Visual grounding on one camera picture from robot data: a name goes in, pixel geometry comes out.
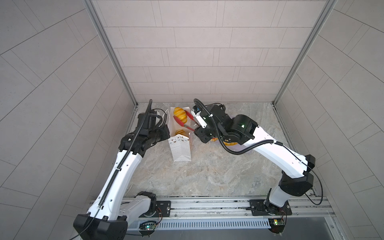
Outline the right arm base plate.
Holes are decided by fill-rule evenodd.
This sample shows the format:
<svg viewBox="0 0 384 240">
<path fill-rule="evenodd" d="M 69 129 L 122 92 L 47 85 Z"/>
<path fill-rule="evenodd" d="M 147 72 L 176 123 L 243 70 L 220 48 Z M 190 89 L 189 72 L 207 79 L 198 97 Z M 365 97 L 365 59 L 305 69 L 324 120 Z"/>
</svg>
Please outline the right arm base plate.
<svg viewBox="0 0 384 240">
<path fill-rule="evenodd" d="M 250 211 L 253 216 L 291 216 L 292 209 L 288 201 L 283 207 L 277 207 L 267 200 L 249 200 Z"/>
</svg>

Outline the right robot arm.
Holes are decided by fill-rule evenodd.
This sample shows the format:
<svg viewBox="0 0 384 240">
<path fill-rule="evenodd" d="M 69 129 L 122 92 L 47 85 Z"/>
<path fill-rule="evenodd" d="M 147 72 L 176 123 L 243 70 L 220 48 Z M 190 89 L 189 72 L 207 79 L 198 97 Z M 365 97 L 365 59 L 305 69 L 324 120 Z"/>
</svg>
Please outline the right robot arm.
<svg viewBox="0 0 384 240">
<path fill-rule="evenodd" d="M 242 155 L 251 150 L 263 155 L 282 170 L 280 182 L 269 191 L 267 199 L 255 210 L 269 215 L 286 214 L 283 209 L 291 197 L 301 197 L 313 187 L 311 170 L 316 159 L 293 152 L 270 136 L 258 123 L 245 115 L 230 118 L 227 114 L 208 115 L 192 112 L 199 127 L 194 133 L 203 142 L 218 139 L 230 154 Z"/>
</svg>

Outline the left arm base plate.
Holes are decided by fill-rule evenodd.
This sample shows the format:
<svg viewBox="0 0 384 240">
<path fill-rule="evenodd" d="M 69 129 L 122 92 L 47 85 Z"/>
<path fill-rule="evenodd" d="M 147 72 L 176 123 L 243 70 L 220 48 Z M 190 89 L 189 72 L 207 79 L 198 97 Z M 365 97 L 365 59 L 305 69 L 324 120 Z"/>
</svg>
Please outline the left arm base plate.
<svg viewBox="0 0 384 240">
<path fill-rule="evenodd" d="M 140 218 L 158 218 L 159 213 L 163 215 L 163 218 L 169 217 L 171 212 L 171 201 L 157 201 L 156 209 L 153 213 L 144 213 L 140 215 Z"/>
</svg>

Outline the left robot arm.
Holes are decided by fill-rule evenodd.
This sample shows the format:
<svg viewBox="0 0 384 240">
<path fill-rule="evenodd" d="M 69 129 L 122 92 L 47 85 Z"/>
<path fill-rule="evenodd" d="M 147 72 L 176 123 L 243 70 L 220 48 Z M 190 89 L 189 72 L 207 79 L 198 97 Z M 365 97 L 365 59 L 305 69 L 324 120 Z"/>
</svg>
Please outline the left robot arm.
<svg viewBox="0 0 384 240">
<path fill-rule="evenodd" d="M 140 192 L 122 211 L 122 201 L 129 182 L 146 151 L 168 140 L 167 125 L 159 128 L 136 128 L 121 140 L 115 166 L 102 191 L 86 214 L 77 215 L 73 227 L 83 240 L 122 240 L 128 226 L 141 215 L 157 214 L 156 195 Z"/>
</svg>

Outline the red metal tongs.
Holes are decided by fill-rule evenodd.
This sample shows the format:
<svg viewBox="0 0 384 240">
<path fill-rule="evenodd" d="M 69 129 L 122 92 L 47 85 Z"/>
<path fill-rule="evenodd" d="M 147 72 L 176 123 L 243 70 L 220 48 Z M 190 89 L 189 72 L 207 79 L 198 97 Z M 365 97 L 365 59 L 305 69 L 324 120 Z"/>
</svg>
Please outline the red metal tongs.
<svg viewBox="0 0 384 240">
<path fill-rule="evenodd" d="M 195 126 L 199 126 L 199 124 L 195 121 L 192 114 L 182 108 L 174 109 L 174 120 L 181 126 L 192 132 L 195 131 L 195 128 L 191 127 L 188 122 L 195 124 Z"/>
</svg>

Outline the lilac plastic tray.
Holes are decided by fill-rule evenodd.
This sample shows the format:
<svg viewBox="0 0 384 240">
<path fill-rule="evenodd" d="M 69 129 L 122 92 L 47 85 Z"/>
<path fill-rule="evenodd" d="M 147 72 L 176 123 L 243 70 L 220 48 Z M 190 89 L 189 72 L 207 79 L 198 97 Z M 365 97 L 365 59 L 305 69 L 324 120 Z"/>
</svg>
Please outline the lilac plastic tray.
<svg viewBox="0 0 384 240">
<path fill-rule="evenodd" d="M 220 142 L 217 140 L 216 142 L 213 142 L 213 141 L 210 141 L 210 144 L 215 144 L 215 145 L 218 145 L 225 153 L 228 153 L 228 154 L 233 154 L 233 152 L 241 152 L 243 151 L 244 149 L 246 149 L 247 147 L 244 146 L 244 145 L 235 145 L 235 146 L 226 146 L 226 148 L 229 150 L 229 152 L 223 148 L 223 146 L 220 144 Z"/>
</svg>

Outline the white cartoon paper bag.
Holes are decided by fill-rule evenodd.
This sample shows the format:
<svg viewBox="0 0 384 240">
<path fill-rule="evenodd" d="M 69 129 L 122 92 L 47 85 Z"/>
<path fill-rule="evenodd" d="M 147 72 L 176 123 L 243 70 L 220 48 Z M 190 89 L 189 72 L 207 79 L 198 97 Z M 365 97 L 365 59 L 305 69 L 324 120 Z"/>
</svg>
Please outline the white cartoon paper bag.
<svg viewBox="0 0 384 240">
<path fill-rule="evenodd" d="M 169 113 L 169 120 L 168 120 L 168 128 L 170 131 L 170 138 L 168 139 L 173 160 L 174 162 L 190 162 L 192 160 L 192 155 L 191 155 L 191 145 L 192 145 L 192 135 L 194 132 L 181 127 L 175 120 L 174 120 L 174 109 L 176 107 L 170 107 L 168 110 Z M 188 112 L 191 113 L 189 107 L 182 108 Z M 188 122 L 188 124 L 196 128 L 195 124 L 192 124 Z M 175 135 L 175 132 L 177 130 L 184 130 L 189 137 L 185 137 L 182 135 Z"/>
</svg>

